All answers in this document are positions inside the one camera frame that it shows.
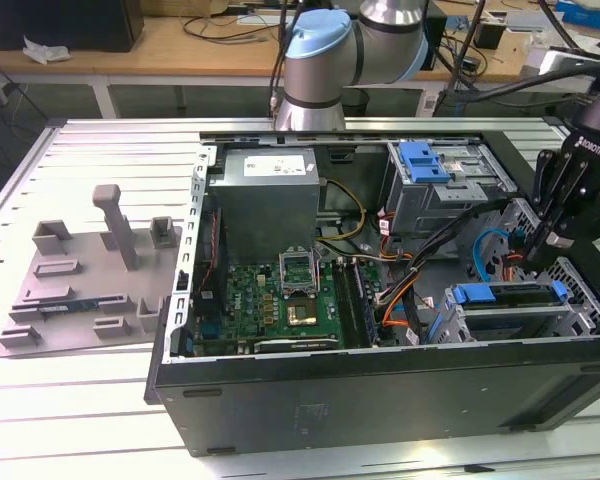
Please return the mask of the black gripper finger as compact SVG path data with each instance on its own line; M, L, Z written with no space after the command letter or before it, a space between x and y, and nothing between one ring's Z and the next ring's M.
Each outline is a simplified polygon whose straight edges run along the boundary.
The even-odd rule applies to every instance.
M538 155L530 204L539 223L535 230L527 235L525 264L546 263L543 260L543 251L555 223L555 175L560 173L560 160L560 154L555 150L542 150Z
M550 176L544 205L544 244L570 248L576 240L600 238L600 174L562 172Z

